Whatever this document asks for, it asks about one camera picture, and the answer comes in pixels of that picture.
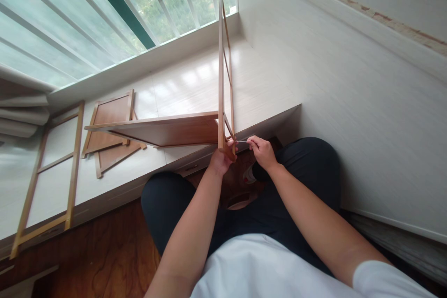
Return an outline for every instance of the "sleeve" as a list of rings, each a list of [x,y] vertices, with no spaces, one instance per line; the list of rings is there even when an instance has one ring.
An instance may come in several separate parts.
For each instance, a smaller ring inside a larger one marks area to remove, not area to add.
[[[436,298],[399,269],[380,261],[360,264],[352,287],[367,298]]]

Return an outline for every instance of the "wooden floor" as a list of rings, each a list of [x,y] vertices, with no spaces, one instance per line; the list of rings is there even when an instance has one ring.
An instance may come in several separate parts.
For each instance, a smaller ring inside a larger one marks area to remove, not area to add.
[[[260,192],[261,183],[245,185],[242,174],[255,162],[245,151],[224,176],[221,203],[244,192]],[[197,187],[204,170],[188,176]],[[0,291],[54,265],[59,269],[36,281],[34,298],[143,297],[160,262],[144,221],[140,199],[57,237],[22,251],[3,268]]]

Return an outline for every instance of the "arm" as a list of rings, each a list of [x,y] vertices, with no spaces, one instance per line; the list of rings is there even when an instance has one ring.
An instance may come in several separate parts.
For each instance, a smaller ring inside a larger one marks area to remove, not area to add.
[[[199,280],[210,247],[222,177],[231,161],[216,150],[190,204],[166,245],[145,298],[189,297]]]
[[[359,264],[378,260],[391,264],[337,212],[276,161],[270,142],[252,136],[247,141],[267,171],[301,234],[334,276],[352,287]]]

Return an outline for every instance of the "window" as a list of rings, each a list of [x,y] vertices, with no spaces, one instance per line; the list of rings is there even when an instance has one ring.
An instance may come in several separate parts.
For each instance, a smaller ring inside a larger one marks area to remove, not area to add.
[[[236,0],[224,0],[227,14]],[[0,0],[0,63],[62,87],[214,22],[217,0]]]

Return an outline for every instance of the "person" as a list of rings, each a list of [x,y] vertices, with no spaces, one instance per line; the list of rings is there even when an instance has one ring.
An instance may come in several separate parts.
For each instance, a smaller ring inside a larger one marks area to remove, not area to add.
[[[339,215],[328,143],[302,138],[275,154],[257,136],[247,142],[257,162],[245,181],[268,183],[240,210],[219,208],[231,161],[217,150],[197,190],[171,172],[145,185],[142,209],[162,255],[145,297],[434,297]]]

